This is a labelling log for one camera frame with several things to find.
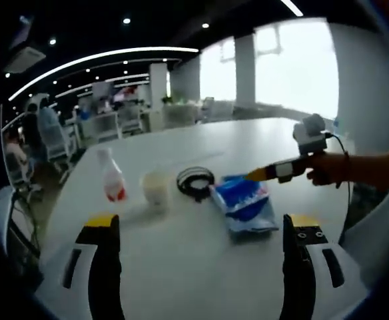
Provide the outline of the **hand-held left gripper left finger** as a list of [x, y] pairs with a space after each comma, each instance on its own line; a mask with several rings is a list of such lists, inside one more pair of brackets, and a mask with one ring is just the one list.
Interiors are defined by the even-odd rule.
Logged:
[[86, 222], [41, 270], [36, 298], [56, 319], [124, 319], [119, 217]]

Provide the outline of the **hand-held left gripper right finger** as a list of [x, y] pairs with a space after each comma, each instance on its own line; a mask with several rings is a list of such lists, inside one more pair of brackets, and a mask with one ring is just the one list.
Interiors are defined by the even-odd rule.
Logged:
[[367, 297], [357, 262], [315, 220], [285, 215], [283, 252], [281, 319], [343, 319]]

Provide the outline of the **person's right hand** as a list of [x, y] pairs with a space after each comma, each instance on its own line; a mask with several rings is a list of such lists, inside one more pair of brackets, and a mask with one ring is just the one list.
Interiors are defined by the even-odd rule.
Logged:
[[337, 188], [346, 180], [347, 156], [337, 153], [321, 153], [309, 157], [307, 179], [315, 186], [335, 184]]

